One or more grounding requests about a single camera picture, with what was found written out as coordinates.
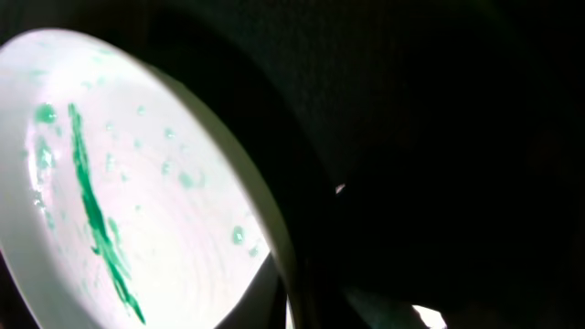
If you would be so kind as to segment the white plate bottom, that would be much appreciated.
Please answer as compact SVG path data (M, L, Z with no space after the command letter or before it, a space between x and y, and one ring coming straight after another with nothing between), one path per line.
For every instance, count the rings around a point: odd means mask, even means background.
M95 37L1 47L1 253L41 328L289 328L282 213L181 82Z

